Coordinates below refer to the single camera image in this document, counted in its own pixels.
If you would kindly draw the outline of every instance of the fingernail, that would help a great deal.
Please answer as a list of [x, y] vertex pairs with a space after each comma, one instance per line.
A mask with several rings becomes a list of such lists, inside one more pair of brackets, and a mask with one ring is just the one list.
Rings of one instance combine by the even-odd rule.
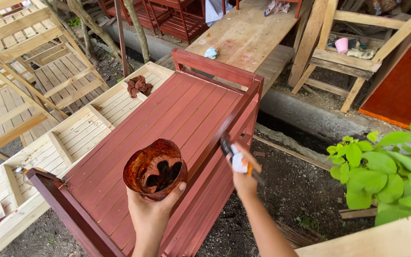
[[180, 189], [181, 191], [183, 191], [183, 190], [185, 190], [185, 188], [186, 188], [186, 183], [185, 183], [185, 182], [181, 182], [181, 183], [179, 184], [179, 189]]

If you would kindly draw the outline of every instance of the red-stained wooden bench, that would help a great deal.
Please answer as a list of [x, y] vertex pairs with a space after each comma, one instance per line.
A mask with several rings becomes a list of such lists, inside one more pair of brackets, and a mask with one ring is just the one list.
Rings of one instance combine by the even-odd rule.
[[231, 141], [250, 148], [264, 78], [185, 50], [174, 49], [172, 56], [176, 72], [70, 170], [63, 178], [66, 186], [35, 169], [28, 173], [90, 256], [132, 252], [136, 235], [123, 167], [137, 150], [158, 138], [174, 141], [188, 167], [187, 188], [171, 213], [160, 255], [194, 256], [234, 189], [219, 139], [227, 131]]

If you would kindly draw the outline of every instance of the pink cup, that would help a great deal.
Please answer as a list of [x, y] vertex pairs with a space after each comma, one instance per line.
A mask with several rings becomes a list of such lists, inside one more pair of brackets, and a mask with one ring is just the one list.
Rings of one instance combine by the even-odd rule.
[[339, 54], [348, 52], [348, 38], [340, 38], [336, 40], [335, 45]]

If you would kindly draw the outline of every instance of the white cloth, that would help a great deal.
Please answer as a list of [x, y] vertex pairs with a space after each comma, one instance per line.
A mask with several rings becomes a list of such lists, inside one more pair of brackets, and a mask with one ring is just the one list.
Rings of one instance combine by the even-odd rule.
[[[223, 4], [221, 0], [205, 0], [205, 4], [205, 22], [210, 27], [223, 17]], [[225, 0], [225, 6], [226, 13], [233, 8], [227, 0]]]

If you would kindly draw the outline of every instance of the hand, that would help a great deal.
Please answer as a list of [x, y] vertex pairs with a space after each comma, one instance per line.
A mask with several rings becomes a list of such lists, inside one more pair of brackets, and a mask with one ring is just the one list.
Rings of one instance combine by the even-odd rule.
[[[243, 154], [245, 160], [248, 161], [250, 164], [252, 164], [255, 170], [261, 173], [261, 166], [255, 160], [255, 158], [245, 148], [243, 148], [239, 143], [234, 143], [234, 145], [237, 147], [239, 152]], [[236, 188], [237, 195], [241, 199], [248, 199], [251, 197], [256, 197], [256, 188], [258, 187], [258, 182], [252, 176], [248, 174], [236, 172], [232, 168], [232, 164], [229, 161], [230, 158], [231, 156], [227, 155], [226, 161], [228, 162], [229, 166], [232, 169], [232, 173], [233, 173], [232, 181], [234, 182], [234, 187]]]
[[169, 214], [179, 200], [186, 183], [181, 182], [165, 199], [159, 202], [147, 200], [127, 187], [128, 208], [136, 231], [136, 247], [133, 256], [157, 256], [169, 221]]

